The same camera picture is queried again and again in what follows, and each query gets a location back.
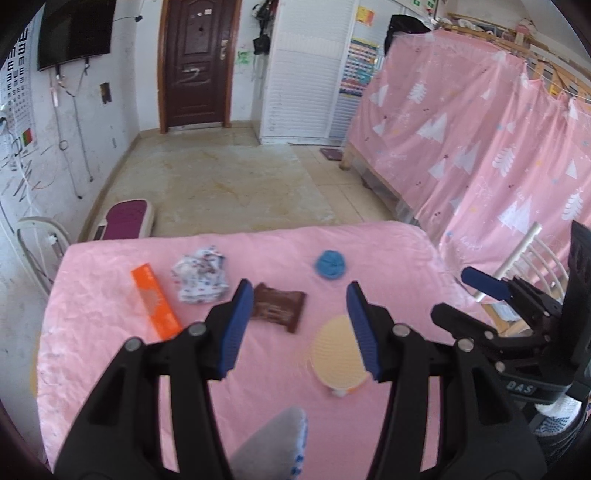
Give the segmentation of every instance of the poster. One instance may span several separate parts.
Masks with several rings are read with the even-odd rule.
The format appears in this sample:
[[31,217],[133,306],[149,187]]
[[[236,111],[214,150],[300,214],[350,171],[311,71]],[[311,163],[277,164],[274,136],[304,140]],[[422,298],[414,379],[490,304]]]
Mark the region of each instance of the poster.
[[17,169],[13,153],[20,150],[22,158],[37,148],[30,73],[33,23],[34,20],[22,32],[0,69],[0,105],[5,105],[0,115],[6,117],[8,129],[14,136],[0,137],[0,160],[4,159],[2,165],[8,160],[12,171]]
[[374,76],[377,58],[377,45],[358,38],[351,39],[339,93],[361,97]]
[[375,12],[373,10],[365,7],[359,7],[357,9],[357,17],[355,20],[367,27],[371,27],[374,24],[374,16]]

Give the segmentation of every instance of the pink bed sheet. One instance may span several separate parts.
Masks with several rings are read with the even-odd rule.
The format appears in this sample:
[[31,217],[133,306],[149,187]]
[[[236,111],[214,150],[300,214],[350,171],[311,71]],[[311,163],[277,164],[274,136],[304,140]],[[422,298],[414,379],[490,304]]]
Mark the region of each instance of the pink bed sheet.
[[[309,415],[303,479],[365,478],[387,404],[389,385],[366,382],[336,398],[318,382],[308,357],[320,327],[346,313],[345,288],[360,282],[369,301],[387,307],[427,339],[451,342],[433,325],[431,308],[447,302],[490,323],[485,312],[448,271],[427,235],[397,222],[296,230],[100,241],[67,252],[46,311],[38,359],[41,431],[53,465],[70,426],[95,382],[130,336],[157,341],[130,271],[149,262],[183,325],[203,320],[211,305],[176,300],[171,266],[186,253],[216,245],[226,255],[230,287],[241,278],[309,294],[299,331],[251,322],[236,369],[211,383],[226,453],[231,455],[266,421],[289,406]],[[314,261],[325,249],[342,252],[345,276],[320,278]],[[436,458],[437,402],[431,401],[425,465]],[[163,454],[174,465],[170,416],[163,422]]]
[[530,73],[480,39],[405,35],[350,126],[456,275],[494,272],[534,222],[566,260],[572,220],[591,223],[591,105]]

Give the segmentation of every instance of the door handle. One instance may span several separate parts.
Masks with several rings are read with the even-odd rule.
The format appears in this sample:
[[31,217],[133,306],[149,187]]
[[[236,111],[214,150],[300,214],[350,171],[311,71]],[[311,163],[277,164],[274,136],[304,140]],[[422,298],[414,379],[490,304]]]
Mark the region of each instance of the door handle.
[[228,50],[228,39],[222,40],[222,46],[220,47],[220,60],[226,60],[226,52]]

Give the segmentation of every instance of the pink curtain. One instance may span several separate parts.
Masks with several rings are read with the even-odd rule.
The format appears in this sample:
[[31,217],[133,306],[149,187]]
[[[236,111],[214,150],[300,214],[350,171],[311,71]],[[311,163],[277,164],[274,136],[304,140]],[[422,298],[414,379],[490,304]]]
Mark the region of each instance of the pink curtain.
[[351,124],[456,274],[495,271],[535,221],[566,260],[571,221],[591,225],[591,108],[528,71],[482,40],[406,35]]

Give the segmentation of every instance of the metal screw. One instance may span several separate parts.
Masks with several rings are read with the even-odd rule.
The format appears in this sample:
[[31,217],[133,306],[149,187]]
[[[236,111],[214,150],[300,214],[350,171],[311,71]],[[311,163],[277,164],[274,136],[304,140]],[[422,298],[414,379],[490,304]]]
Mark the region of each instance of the metal screw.
[[471,352],[474,350],[474,342],[469,338],[460,338],[457,341],[457,346],[462,352]]
[[130,338],[125,342],[125,349],[128,352],[135,352],[139,347],[142,346],[142,340],[137,337]]
[[408,325],[405,325],[403,323],[397,323],[396,325],[394,325],[392,331],[394,335],[396,335],[397,337],[404,338],[410,335],[410,328],[408,327]]
[[207,332],[207,327],[203,322],[196,322],[189,327],[189,335],[192,337],[198,337]]

